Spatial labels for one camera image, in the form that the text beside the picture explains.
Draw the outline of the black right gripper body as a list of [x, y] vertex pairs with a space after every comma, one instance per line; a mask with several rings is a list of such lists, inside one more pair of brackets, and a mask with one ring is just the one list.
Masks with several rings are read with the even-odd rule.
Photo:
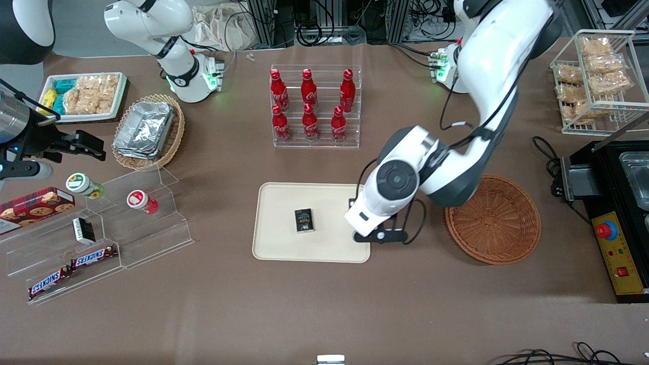
[[76, 155], [74, 137], [58, 130], [60, 115], [45, 116], [34, 109], [29, 111], [29, 155], [37, 159], [62, 162], [62, 154]]

